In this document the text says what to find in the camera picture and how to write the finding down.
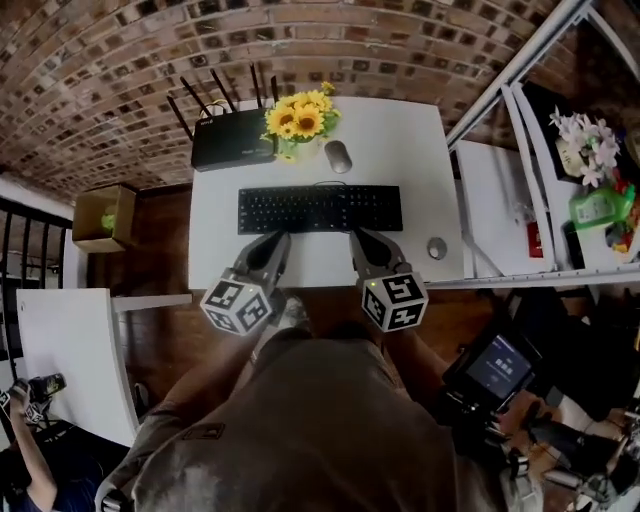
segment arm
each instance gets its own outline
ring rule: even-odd
[[[217,409],[231,395],[264,327],[266,323],[244,338],[225,338],[209,356],[174,384],[159,407],[172,407],[187,425]]]
[[[413,329],[386,333],[383,342],[411,399],[431,410],[448,365]]]
[[[20,453],[31,476],[31,484],[27,487],[27,494],[42,512],[50,512],[53,509],[58,489],[51,475],[51,470],[24,421],[23,403],[15,398],[11,399],[10,416]]]
[[[263,329],[258,331],[246,338],[225,338],[174,384],[162,403],[145,419],[125,459],[100,485],[96,510],[102,510],[102,500],[112,490],[129,494],[131,484],[154,452],[229,398]]]

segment router antenna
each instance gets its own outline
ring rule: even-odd
[[[262,108],[262,99],[260,98],[260,88],[258,87],[258,77],[256,76],[256,67],[251,63],[251,78],[253,78],[253,87],[256,90],[256,99],[258,100],[258,108]]]
[[[232,112],[235,112],[236,111],[236,107],[233,104],[233,101],[231,101],[231,98],[229,98],[229,95],[227,94],[227,91],[225,90],[224,86],[222,85],[222,82],[218,78],[218,75],[216,75],[216,72],[213,69],[210,69],[209,71],[211,72],[211,76],[213,77],[213,79],[216,81],[218,89],[220,89],[220,92],[222,92],[222,95],[224,96],[224,99],[227,100],[227,103],[229,104],[229,108],[231,109]]]
[[[178,110],[178,105],[176,105],[175,100],[171,96],[167,96],[167,99],[169,100],[169,105],[171,105],[171,109],[173,110],[173,113],[178,118],[178,121],[180,121],[180,125],[182,126],[184,131],[187,133],[187,137],[189,137],[189,140],[193,142],[193,134],[191,133],[191,130],[189,130],[189,126],[187,125],[187,122],[184,120],[184,117],[182,117],[180,110]]]
[[[273,94],[273,102],[278,103],[278,82],[276,81],[276,75],[271,77],[271,94]]]
[[[180,77],[180,81],[182,82],[182,85],[185,86],[185,88],[187,89],[187,91],[189,92],[189,94],[191,94],[191,96],[193,96],[193,99],[196,100],[198,102],[198,105],[200,105],[200,108],[202,110],[204,110],[207,115],[213,119],[213,114],[211,112],[209,112],[209,109],[206,107],[206,105],[204,103],[202,103],[202,100],[199,98],[199,96],[196,94],[196,91],[194,91],[191,86],[189,85],[189,82],[187,82],[184,78]]]

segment person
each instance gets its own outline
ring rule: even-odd
[[[137,512],[505,507],[497,479],[457,456],[427,412],[446,365],[415,331],[383,335],[409,398],[362,325],[314,339],[297,320],[259,352],[258,335],[236,337],[185,374],[101,485],[96,510],[116,489]],[[252,375],[236,386],[249,359]]]
[[[145,391],[136,385],[137,404]],[[0,466],[10,512],[93,512],[98,486],[127,448],[68,424],[59,437],[41,442],[25,418],[28,383],[18,379],[9,395],[16,443],[0,454]]]

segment green bottle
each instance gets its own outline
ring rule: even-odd
[[[623,221],[629,215],[635,197],[634,185],[629,185],[624,194],[609,187],[599,188],[586,197],[574,197],[569,201],[571,220],[577,230]]]

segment black keyboard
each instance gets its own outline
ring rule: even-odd
[[[309,231],[402,231],[400,189],[316,185],[238,191],[238,234]]]

